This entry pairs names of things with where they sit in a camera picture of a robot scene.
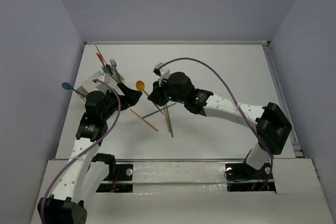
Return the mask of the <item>orange plastic spoon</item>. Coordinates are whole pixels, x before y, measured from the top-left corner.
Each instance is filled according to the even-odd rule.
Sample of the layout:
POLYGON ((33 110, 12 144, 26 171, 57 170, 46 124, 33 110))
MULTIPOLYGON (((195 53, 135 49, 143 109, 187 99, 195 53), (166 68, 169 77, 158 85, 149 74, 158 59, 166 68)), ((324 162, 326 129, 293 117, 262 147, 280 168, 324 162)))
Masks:
MULTIPOLYGON (((149 97, 149 94, 148 94, 148 93, 146 92, 146 90, 145 90, 145 83, 144 83, 143 81, 138 80, 138 81, 136 82, 135 86, 136 86, 136 88, 137 88, 139 91, 143 92, 147 97, 149 97)), ((153 105, 158 109, 158 111, 159 111, 161 114, 164 114, 163 111, 160 109, 160 107, 159 107, 157 104, 155 104, 154 102, 152 102, 152 103, 153 103, 153 105)))

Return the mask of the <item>teal fork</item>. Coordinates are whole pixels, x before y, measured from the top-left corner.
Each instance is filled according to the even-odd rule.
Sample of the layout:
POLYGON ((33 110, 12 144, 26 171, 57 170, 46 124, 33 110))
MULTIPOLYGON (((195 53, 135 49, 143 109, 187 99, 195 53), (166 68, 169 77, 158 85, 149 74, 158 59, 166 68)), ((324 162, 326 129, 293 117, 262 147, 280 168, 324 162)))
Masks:
POLYGON ((115 68, 109 64, 102 66, 101 69, 103 72, 109 74, 110 76, 113 76, 116 73, 115 68))
POLYGON ((117 63, 116 63, 116 61, 115 61, 114 59, 110 59, 110 63, 111 63, 112 67, 113 67, 114 70, 115 70, 115 73, 116 73, 116 75, 117 75, 117 77, 118 77, 119 83, 121 83, 122 80, 121 80, 121 76, 120 76, 120 74, 119 74, 119 72, 118 72, 118 70, 117 70, 117 63))

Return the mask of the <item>orange plastic knife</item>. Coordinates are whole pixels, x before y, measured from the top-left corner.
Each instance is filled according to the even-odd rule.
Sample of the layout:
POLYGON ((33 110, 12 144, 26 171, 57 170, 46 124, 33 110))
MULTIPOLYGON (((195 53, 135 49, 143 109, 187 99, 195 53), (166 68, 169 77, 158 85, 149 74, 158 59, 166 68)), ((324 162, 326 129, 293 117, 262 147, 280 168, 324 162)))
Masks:
POLYGON ((96 53, 96 55, 97 55, 97 57, 99 58, 99 60, 100 60, 100 62, 101 62, 101 64, 102 64, 102 66, 107 65, 107 64, 105 63, 105 61, 104 61, 102 55, 100 55, 99 53, 96 53))

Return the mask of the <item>blue plastic spoon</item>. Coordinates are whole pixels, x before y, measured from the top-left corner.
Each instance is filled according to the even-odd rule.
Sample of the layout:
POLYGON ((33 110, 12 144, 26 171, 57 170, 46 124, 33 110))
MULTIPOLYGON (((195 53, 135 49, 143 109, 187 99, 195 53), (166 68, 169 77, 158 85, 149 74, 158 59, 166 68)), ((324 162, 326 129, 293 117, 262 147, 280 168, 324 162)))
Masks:
POLYGON ((74 89, 74 87, 69 83, 69 82, 63 82, 61 84, 62 88, 65 89, 65 90, 70 90, 70 91, 73 91, 75 92, 76 94, 82 96, 82 97, 85 97, 86 95, 84 95, 83 93, 77 91, 74 89))

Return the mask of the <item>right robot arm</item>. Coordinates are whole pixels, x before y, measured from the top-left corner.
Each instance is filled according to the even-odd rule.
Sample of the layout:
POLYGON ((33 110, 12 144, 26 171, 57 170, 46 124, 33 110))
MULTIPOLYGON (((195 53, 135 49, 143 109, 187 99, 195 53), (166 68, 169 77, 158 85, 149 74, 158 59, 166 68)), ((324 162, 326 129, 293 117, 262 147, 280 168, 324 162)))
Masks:
POLYGON ((190 78, 182 73, 164 74, 153 83, 148 100, 159 106, 169 101, 183 104, 193 114, 220 118, 252 129, 258 143, 247 154, 241 171, 248 178, 258 175, 271 157, 280 155, 292 125, 275 104, 256 106, 224 99, 211 91, 197 89, 190 78))

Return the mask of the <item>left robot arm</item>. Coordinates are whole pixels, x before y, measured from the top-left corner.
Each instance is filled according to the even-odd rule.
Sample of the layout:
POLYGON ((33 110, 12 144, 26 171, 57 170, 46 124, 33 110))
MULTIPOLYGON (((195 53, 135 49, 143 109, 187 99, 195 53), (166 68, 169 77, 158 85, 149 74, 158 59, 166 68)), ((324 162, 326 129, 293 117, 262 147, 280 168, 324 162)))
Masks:
POLYGON ((118 83, 118 94, 108 83, 95 79, 106 91, 86 94, 85 113, 76 133, 67 164, 50 183, 37 209, 42 223, 85 223, 86 204, 104 179, 117 176, 116 159, 99 153, 103 139, 111 132, 107 120, 137 104, 142 93, 118 83))

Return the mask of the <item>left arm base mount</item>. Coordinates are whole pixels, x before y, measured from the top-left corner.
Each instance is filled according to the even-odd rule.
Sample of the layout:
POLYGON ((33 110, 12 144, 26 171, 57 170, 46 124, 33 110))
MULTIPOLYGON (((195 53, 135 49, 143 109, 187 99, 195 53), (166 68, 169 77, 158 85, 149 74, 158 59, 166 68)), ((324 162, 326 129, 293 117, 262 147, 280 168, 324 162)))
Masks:
POLYGON ((133 164, 117 162, 115 157, 107 162, 109 173, 99 185, 97 193, 132 193, 133 164))

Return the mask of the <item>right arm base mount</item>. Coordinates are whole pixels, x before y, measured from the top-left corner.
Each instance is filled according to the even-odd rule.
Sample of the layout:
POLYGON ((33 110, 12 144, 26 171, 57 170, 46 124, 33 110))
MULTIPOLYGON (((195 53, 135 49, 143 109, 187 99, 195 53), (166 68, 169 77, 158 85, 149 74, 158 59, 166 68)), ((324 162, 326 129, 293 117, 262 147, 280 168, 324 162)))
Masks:
POLYGON ((264 163, 260 170, 243 163, 227 163, 224 178, 227 181, 228 192, 276 191, 269 162, 264 163))

